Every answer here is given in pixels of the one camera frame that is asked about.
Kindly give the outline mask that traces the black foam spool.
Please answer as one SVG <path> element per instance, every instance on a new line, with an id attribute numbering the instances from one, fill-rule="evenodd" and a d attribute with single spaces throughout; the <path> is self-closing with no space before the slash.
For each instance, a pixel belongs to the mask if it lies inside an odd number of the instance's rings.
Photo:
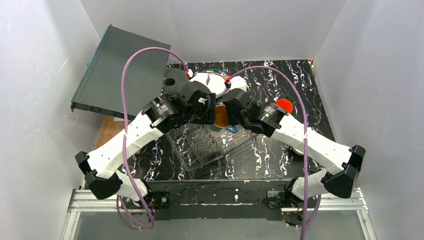
<path id="1" fill-rule="evenodd" d="M 161 95 L 170 96 L 179 93 L 189 79 L 186 73 L 177 68 L 167 68 L 164 73 Z"/>

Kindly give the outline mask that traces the black bit holder strip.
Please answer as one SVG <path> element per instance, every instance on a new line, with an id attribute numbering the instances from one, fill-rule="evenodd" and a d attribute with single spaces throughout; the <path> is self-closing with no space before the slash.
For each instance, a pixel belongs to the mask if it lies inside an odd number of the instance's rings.
<path id="1" fill-rule="evenodd" d="M 311 174 L 315 174 L 318 173 L 320 171 L 324 171 L 326 172 L 327 170 L 324 167 L 320 167 L 320 166 L 309 166 L 308 167 L 308 173 Z"/>

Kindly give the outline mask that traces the white plate green red rim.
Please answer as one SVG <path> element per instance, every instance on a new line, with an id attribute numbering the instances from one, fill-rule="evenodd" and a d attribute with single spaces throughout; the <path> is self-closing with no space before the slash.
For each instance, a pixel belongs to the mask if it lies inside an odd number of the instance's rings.
<path id="1" fill-rule="evenodd" d="M 207 87 L 212 93 L 215 93 L 217 98 L 222 97 L 230 91 L 230 87 L 226 85 L 226 80 L 230 75 L 225 71 L 219 69 L 208 69 L 201 73 L 208 74 L 209 81 L 207 82 Z"/>

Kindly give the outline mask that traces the blue butterfly mug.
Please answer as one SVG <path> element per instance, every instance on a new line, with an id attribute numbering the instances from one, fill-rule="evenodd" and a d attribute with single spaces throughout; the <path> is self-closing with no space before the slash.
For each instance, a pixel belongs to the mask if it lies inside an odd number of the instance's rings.
<path id="1" fill-rule="evenodd" d="M 225 105 L 217 105 L 214 113 L 214 123 L 209 127 L 212 131 L 219 132 L 221 130 L 226 130 L 232 134 L 237 134 L 240 131 L 240 127 L 238 125 L 230 125 Z"/>

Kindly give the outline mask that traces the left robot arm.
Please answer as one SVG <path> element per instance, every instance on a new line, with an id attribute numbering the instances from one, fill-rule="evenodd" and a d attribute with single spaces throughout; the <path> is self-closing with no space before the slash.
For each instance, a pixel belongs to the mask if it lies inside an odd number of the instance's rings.
<path id="1" fill-rule="evenodd" d="M 104 145 L 75 155 L 89 190 L 99 200 L 119 195 L 140 201 L 149 193 L 147 184 L 118 168 L 170 130 L 187 123 L 214 123 L 215 104 L 216 94 L 199 81 L 188 82 L 180 92 L 154 98 Z"/>

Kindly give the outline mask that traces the wooden board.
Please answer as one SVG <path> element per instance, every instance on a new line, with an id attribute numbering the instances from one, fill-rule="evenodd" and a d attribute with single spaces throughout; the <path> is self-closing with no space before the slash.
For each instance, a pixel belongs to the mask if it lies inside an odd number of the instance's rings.
<path id="1" fill-rule="evenodd" d="M 107 143 L 110 139 L 112 139 L 115 135 L 117 135 L 119 132 L 121 132 L 123 129 L 123 118 L 115 118 L 113 116 L 105 115 L 102 119 L 93 149 L 98 149 L 99 147 Z"/>

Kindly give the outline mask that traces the orange mug black handle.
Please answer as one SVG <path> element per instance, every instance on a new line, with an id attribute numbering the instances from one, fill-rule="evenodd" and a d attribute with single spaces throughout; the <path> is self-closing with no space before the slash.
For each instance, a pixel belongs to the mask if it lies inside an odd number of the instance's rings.
<path id="1" fill-rule="evenodd" d="M 291 114 L 294 109 L 293 104 L 288 99 L 278 99 L 275 104 L 280 108 L 284 109 L 289 114 Z"/>

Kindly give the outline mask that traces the dark grey metal box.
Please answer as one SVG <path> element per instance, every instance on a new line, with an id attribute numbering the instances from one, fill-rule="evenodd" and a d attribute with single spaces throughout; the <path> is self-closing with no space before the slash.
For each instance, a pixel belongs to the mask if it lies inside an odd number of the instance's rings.
<path id="1" fill-rule="evenodd" d="M 71 109 L 123 118 L 121 78 L 128 59 L 148 47 L 170 45 L 109 25 L 71 100 Z M 161 93 L 169 54 L 150 50 L 134 58 L 125 77 L 128 119 Z"/>

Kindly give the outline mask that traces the white floral bowl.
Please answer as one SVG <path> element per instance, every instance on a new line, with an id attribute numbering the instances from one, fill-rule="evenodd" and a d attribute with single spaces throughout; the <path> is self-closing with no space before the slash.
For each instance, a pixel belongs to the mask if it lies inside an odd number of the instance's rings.
<path id="1" fill-rule="evenodd" d="M 295 147 L 293 147 L 293 146 L 290 146 L 290 149 L 295 153 L 295 154 L 297 154 L 297 155 L 299 155 L 299 156 L 303 156 L 304 155 L 304 152 L 303 151 L 301 151 L 301 150 L 299 150 L 299 149 L 296 149 Z"/>

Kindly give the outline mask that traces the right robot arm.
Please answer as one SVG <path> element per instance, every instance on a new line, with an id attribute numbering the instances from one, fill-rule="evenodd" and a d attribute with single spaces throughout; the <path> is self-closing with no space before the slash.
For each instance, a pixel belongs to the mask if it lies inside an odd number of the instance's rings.
<path id="1" fill-rule="evenodd" d="M 366 154 L 364 147 L 342 145 L 311 128 L 304 129 L 303 123 L 279 105 L 257 105 L 239 88 L 227 93 L 222 102 L 231 125 L 288 144 L 323 167 L 308 177 L 292 179 L 284 187 L 283 198 L 289 204 L 327 193 L 342 199 L 351 197 Z"/>

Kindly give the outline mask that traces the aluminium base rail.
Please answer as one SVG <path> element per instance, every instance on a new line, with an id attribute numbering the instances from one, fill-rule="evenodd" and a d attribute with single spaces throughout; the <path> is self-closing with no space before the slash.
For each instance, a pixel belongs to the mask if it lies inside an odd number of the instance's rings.
<path id="1" fill-rule="evenodd" d="M 287 216 L 301 215 L 302 203 L 297 206 L 284 205 L 276 201 L 276 190 L 266 191 L 256 188 L 220 188 L 220 189 L 179 189 L 160 190 L 153 193 L 153 213 L 156 221 L 178 219 L 267 219 L 283 220 L 287 226 L 301 228 L 302 220 L 288 220 Z M 355 188 L 350 198 L 336 197 L 330 193 L 321 197 L 313 196 L 307 201 L 307 212 L 318 211 L 355 211 L 365 239 L 374 240 L 368 207 L 362 192 Z M 129 198 L 119 200 L 116 195 L 97 199 L 90 190 L 74 190 L 67 210 L 67 220 L 62 239 L 72 240 L 82 212 L 118 212 L 145 213 L 140 203 Z"/>

